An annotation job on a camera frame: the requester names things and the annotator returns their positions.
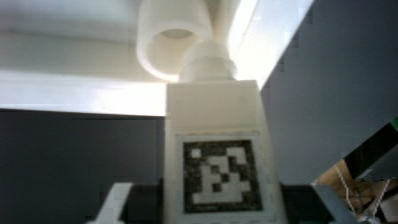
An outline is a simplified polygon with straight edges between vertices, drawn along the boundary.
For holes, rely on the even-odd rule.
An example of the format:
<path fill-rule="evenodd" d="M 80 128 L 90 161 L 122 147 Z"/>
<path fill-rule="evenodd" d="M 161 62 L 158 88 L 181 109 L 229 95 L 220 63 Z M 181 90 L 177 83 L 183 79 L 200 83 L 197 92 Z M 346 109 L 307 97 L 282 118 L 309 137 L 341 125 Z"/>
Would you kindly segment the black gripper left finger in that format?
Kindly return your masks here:
<path fill-rule="evenodd" d="M 97 215 L 85 224 L 161 224 L 159 193 L 158 185 L 115 183 Z"/>

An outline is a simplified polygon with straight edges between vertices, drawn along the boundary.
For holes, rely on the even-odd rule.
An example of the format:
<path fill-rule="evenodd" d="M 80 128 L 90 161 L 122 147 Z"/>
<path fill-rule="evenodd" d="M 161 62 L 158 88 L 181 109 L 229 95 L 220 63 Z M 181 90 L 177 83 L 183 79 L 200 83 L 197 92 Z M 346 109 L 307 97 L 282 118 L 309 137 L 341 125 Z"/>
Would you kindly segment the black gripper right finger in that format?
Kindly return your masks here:
<path fill-rule="evenodd" d="M 332 215 L 309 185 L 282 185 L 287 224 L 328 224 Z"/>

